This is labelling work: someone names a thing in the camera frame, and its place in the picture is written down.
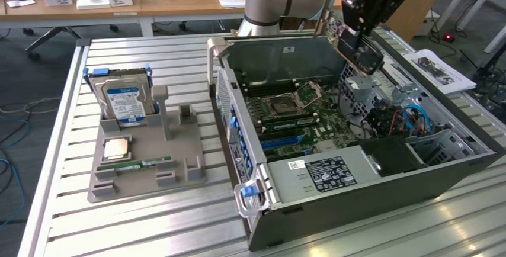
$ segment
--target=side panel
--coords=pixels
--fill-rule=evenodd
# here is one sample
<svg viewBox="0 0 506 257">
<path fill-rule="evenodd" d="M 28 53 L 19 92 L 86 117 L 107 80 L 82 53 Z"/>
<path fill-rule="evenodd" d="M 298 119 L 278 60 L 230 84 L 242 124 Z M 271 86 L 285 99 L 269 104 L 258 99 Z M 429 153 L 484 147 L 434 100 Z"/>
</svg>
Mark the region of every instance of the side panel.
<svg viewBox="0 0 506 257">
<path fill-rule="evenodd" d="M 263 215 L 250 236 L 250 250 L 262 250 L 435 198 L 481 171 L 489 159 L 458 163 Z"/>
</svg>

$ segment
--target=blue cable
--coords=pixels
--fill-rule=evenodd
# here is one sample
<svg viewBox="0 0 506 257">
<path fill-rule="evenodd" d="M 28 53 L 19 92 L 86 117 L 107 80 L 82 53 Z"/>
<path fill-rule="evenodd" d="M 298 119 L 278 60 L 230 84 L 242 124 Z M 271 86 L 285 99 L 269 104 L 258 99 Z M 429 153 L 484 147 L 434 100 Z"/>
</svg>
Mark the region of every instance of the blue cable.
<svg viewBox="0 0 506 257">
<path fill-rule="evenodd" d="M 421 106 L 418 106 L 418 105 L 407 105 L 406 108 L 405 108 L 403 111 L 402 111 L 402 116 L 403 116 L 403 118 L 405 118 L 405 120 L 406 120 L 406 125 L 407 125 L 407 127 L 409 127 L 411 130 L 415 130 L 414 125 L 413 125 L 411 122 L 407 120 L 407 118 L 409 118 L 409 113 L 406 112 L 406 109 L 409 109 L 409 108 L 415 109 L 415 110 L 419 111 L 419 113 L 422 114 L 423 119 L 425 119 L 425 121 L 426 121 L 426 125 L 429 125 L 429 132 L 433 133 L 433 125 L 431 125 L 431 122 L 430 122 L 430 118 L 429 118 L 429 116 L 427 116 L 427 112 L 426 112 L 426 110 L 425 110 Z"/>
<path fill-rule="evenodd" d="M 24 200 L 24 191 L 23 191 L 22 181 L 19 179 L 16 167 L 15 167 L 15 165 L 11 164 L 11 162 L 7 159 L 0 159 L 0 161 L 7 164 L 7 167 L 11 167 L 11 171 L 15 174 L 15 178 L 16 178 L 16 182 L 18 182 L 18 186 L 19 186 L 19 191 L 22 194 L 22 206 L 19 207 L 18 211 L 11 216 L 11 218 L 8 220 L 6 220 L 3 224 L 0 224 L 0 229 L 2 229 L 11 222 L 11 220 L 15 220 L 18 218 L 18 216 L 22 214 L 22 211 L 23 211 L 24 205 L 26 205 L 26 200 Z"/>
<path fill-rule="evenodd" d="M 31 124 L 27 120 L 7 118 L 4 116 L 0 116 L 0 119 L 7 120 L 7 121 L 23 122 L 27 125 L 27 129 L 24 130 L 24 134 L 20 136 L 20 138 L 18 140 L 15 140 L 12 143 L 10 143 L 7 146 L 0 147 L 0 149 L 7 149 L 8 147 L 18 144 L 26 138 L 26 136 L 28 135 L 28 132 L 31 131 Z"/>
</svg>

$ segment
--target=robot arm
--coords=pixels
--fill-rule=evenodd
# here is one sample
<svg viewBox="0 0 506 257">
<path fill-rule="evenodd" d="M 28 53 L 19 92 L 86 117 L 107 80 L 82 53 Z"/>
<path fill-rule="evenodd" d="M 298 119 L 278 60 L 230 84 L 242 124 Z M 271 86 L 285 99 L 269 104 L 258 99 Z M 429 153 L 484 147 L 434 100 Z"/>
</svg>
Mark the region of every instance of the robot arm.
<svg viewBox="0 0 506 257">
<path fill-rule="evenodd" d="M 385 23 L 405 0 L 342 0 L 343 22 L 325 11 L 315 34 L 326 31 L 331 45 L 349 63 L 366 75 L 383 64 L 383 55 L 369 36 Z"/>
</svg>

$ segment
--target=gray floor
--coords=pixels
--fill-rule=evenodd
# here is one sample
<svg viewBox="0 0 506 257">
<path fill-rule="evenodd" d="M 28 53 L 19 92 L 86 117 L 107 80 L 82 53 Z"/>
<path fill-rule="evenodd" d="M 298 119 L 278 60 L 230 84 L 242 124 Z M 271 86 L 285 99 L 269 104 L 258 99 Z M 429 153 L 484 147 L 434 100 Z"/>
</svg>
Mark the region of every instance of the gray floor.
<svg viewBox="0 0 506 257">
<path fill-rule="evenodd" d="M 443 12 L 451 0 L 438 0 L 434 11 Z M 458 18 L 461 11 L 454 13 L 453 19 L 449 21 L 449 27 L 443 27 L 447 31 L 453 22 Z M 490 55 L 481 51 L 502 29 L 506 23 L 506 15 L 497 12 L 489 7 L 484 7 L 480 11 L 480 17 L 476 17 L 466 29 L 469 38 L 463 39 L 457 36 L 457 40 L 451 46 L 454 49 L 463 49 L 470 52 L 471 57 L 486 60 Z M 238 28 L 239 21 L 225 21 L 226 28 Z M 192 21 L 187 23 L 188 33 L 212 33 L 220 32 L 218 22 Z M 156 35 L 182 33 L 178 23 L 170 26 L 159 25 L 166 30 Z M 35 29 L 36 35 L 43 34 L 48 29 Z M 116 38 L 116 37 L 140 37 L 140 28 L 138 25 L 119 25 L 119 32 L 110 31 L 107 25 L 96 26 L 94 29 L 76 28 L 78 33 L 86 38 Z M 56 36 L 43 45 L 36 52 L 42 55 L 42 61 L 35 63 L 27 59 L 24 48 L 30 45 L 35 37 L 28 37 L 22 33 L 20 29 L 14 29 L 11 35 L 0 41 L 0 105 L 12 102 L 31 102 L 46 97 L 58 97 L 62 94 L 68 66 L 71 63 L 75 39 L 66 33 Z M 446 47 L 430 42 L 426 38 L 415 38 L 411 42 L 415 49 L 429 48 L 439 56 L 447 55 L 451 51 Z M 455 67 L 461 72 L 473 71 L 470 63 L 459 61 L 459 54 L 446 57 L 445 61 Z M 51 102 L 43 108 L 54 108 L 58 102 Z M 26 114 L 19 114 L 18 118 L 23 118 Z M 38 114 L 31 118 L 31 132 L 26 139 L 14 147 L 6 150 L 7 156 L 19 169 L 24 193 L 27 195 L 27 206 L 18 217 L 23 220 L 28 217 L 30 205 L 34 199 L 36 183 L 42 163 L 44 161 L 46 148 L 50 141 L 52 125 L 56 113 Z M 18 128 L 19 123 L 0 120 L 0 138 Z M 0 176 L 0 187 L 7 182 L 7 175 Z M 11 184 L 8 190 L 0 195 L 0 220 L 4 220 L 16 211 L 20 204 L 19 189 L 15 183 Z M 10 224 L 0 228 L 0 256 L 15 256 L 19 249 L 20 238 L 23 236 L 24 223 Z"/>
</svg>

